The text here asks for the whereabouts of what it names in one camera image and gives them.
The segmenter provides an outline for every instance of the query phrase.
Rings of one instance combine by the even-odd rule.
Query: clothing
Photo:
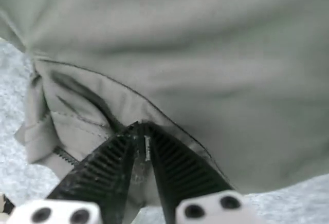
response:
[[[243,194],[328,173],[328,1],[0,0],[0,37],[33,61],[28,162],[63,178],[150,120]],[[157,204],[136,163],[125,221]]]

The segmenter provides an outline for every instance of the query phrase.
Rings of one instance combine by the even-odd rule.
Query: fabric seam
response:
[[[196,142],[199,146],[201,146],[201,148],[203,148],[205,150],[205,152],[207,153],[209,159],[212,161],[212,163],[215,165],[215,167],[220,171],[220,173],[225,177],[225,179],[228,181],[228,183],[233,187],[235,188],[236,190],[238,189],[230,180],[229,178],[223,173],[223,171],[221,170],[221,168],[218,166],[218,164],[216,163],[216,161],[214,160],[214,158],[211,156],[211,154],[209,153],[209,150],[203,145],[201,144],[198,140],[196,140],[191,134],[189,134],[187,131],[185,131],[183,128],[181,128],[178,124],[176,124],[172,119],[170,119],[166,114],[164,114],[156,105],[154,105],[148,98],[146,98],[144,95],[142,95],[141,93],[137,92],[136,90],[132,89],[131,87],[113,79],[112,77],[109,77],[109,76],[106,76],[106,75],[103,75],[101,73],[98,73],[98,72],[94,72],[92,70],[89,70],[89,69],[86,69],[84,67],[81,67],[81,66],[77,66],[77,65],[74,65],[74,64],[69,64],[69,63],[66,63],[66,62],[59,62],[59,61],[54,61],[50,56],[49,54],[43,52],[43,51],[40,51],[40,50],[35,50],[34,53],[32,54],[33,55],[33,58],[35,60],[39,60],[39,61],[43,61],[43,62],[48,62],[48,63],[52,63],[52,64],[59,64],[59,65],[65,65],[65,66],[69,66],[69,67],[73,67],[73,68],[76,68],[76,69],[81,69],[81,70],[85,70],[85,71],[88,71],[88,72],[92,72],[92,73],[95,73],[95,74],[99,74],[119,85],[121,85],[122,87],[125,87],[127,88],[128,90],[130,90],[132,93],[142,97],[144,100],[146,100],[148,102],[149,105],[151,105],[153,108],[155,108],[163,117],[165,117],[166,119],[168,119],[172,124],[174,124],[179,130],[181,130],[183,133],[185,133],[188,137],[190,137],[191,140],[193,140],[194,142]]]

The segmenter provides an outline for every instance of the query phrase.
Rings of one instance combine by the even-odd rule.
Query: textured gray surface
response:
[[[0,40],[0,191],[15,204],[45,197],[58,182],[49,169],[27,165],[24,148],[13,137],[24,118],[29,67],[25,56]],[[247,198],[269,223],[329,223],[329,175]],[[164,220],[159,208],[148,208],[135,223],[164,223]]]

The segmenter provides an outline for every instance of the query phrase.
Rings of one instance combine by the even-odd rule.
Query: stitching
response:
[[[85,119],[83,117],[79,117],[77,115],[69,115],[69,114],[65,114],[65,113],[61,113],[61,112],[57,112],[57,111],[50,111],[51,113],[53,114],[57,114],[57,115],[61,115],[61,116],[66,116],[66,117],[71,117],[71,118],[75,118],[75,119],[78,119],[78,120],[81,120],[83,122],[86,122],[88,124],[91,124],[91,125],[97,125],[97,126],[100,126],[102,128],[110,128],[109,125],[106,125],[106,124],[100,124],[100,123],[97,123],[97,122],[94,122],[94,121],[90,121],[88,119]]]
[[[30,125],[30,126],[26,126],[25,130],[32,129],[32,128],[36,127],[37,125],[39,125],[40,123],[43,123],[49,116],[50,116],[50,112],[47,111],[47,113],[37,123]]]
[[[98,72],[93,72],[91,70],[88,70],[86,68],[83,68],[81,66],[77,66],[77,65],[74,65],[74,64],[68,64],[66,62],[60,62],[60,61],[54,61],[51,57],[49,57],[49,55],[41,50],[38,50],[38,51],[35,51],[35,54],[33,55],[37,60],[39,61],[43,61],[43,62],[46,62],[46,63],[51,63],[51,64],[57,64],[57,65],[64,65],[64,66],[68,66],[68,67],[73,67],[73,68],[76,68],[76,69],[82,69],[82,70],[85,70],[85,71],[88,71],[88,72],[92,72],[92,73],[95,73],[95,74],[99,74],[127,89],[129,89],[132,93],[142,97],[144,100],[146,100],[154,109],[156,109],[160,114],[163,115],[163,117],[165,117],[166,119],[168,119],[172,124],[176,125],[178,127],[178,129],[180,129],[183,133],[185,133],[191,140],[193,140],[194,142],[196,142],[199,146],[201,146],[201,148],[203,148],[206,152],[206,154],[208,155],[209,159],[211,160],[211,162],[215,165],[215,167],[219,170],[219,172],[225,177],[225,179],[228,181],[228,183],[233,187],[235,188],[236,190],[238,190],[239,188],[236,187],[232,182],[231,180],[226,176],[226,174],[221,170],[221,168],[219,167],[219,165],[217,164],[217,162],[215,161],[215,159],[211,156],[211,154],[209,153],[209,150],[203,145],[201,144],[198,140],[196,140],[191,134],[189,134],[187,131],[185,131],[181,126],[179,126],[177,123],[175,123],[172,119],[170,119],[167,115],[165,115],[165,113],[163,113],[156,105],[154,105],[148,98],[146,98],[145,96],[143,96],[141,93],[135,91],[134,89],[130,88],[129,86],[127,85],[124,85],[123,83],[120,83],[119,81],[111,78],[111,77],[108,77],[106,75],[103,75],[101,73],[98,73]]]
[[[90,132],[90,131],[88,131],[88,130],[85,130],[85,129],[83,129],[83,128],[77,126],[77,125],[69,125],[69,124],[66,124],[65,122],[62,122],[62,121],[58,121],[58,120],[55,121],[55,120],[53,120],[53,122],[54,122],[54,123],[58,123],[59,125],[65,125],[65,126],[69,126],[69,127],[73,127],[73,128],[76,128],[76,129],[82,130],[82,131],[84,131],[84,132],[86,132],[86,133],[92,134],[92,135],[97,136],[97,137],[102,138],[102,139],[108,139],[108,138],[110,137],[110,135],[108,135],[108,136],[104,136],[104,135],[101,135],[101,134],[99,134],[99,133],[93,133],[93,132]]]

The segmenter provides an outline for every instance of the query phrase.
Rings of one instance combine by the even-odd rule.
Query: zipper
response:
[[[77,166],[80,163],[76,158],[74,158],[72,155],[70,155],[68,152],[66,152],[59,146],[55,147],[53,153],[58,155],[60,158],[62,158],[72,166]]]

